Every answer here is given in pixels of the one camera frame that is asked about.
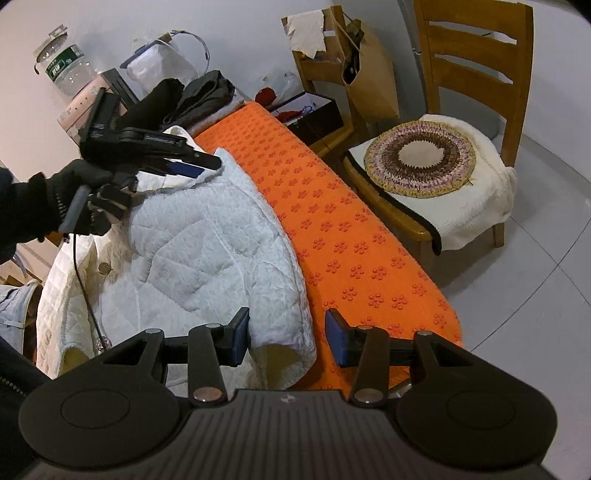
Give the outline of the black gloved left hand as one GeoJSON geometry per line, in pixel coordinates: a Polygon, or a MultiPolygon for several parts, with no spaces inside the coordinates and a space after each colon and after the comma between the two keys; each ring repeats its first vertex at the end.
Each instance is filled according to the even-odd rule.
{"type": "MultiPolygon", "coordinates": [[[[113,174],[93,166],[82,159],[70,162],[58,173],[47,180],[47,195],[49,202],[50,229],[59,232],[59,227],[66,218],[72,200],[81,186],[88,186],[92,193],[112,181],[113,174]]],[[[111,222],[106,212],[100,207],[85,206],[81,211],[74,232],[79,235],[106,234],[111,228],[111,222]]]]}

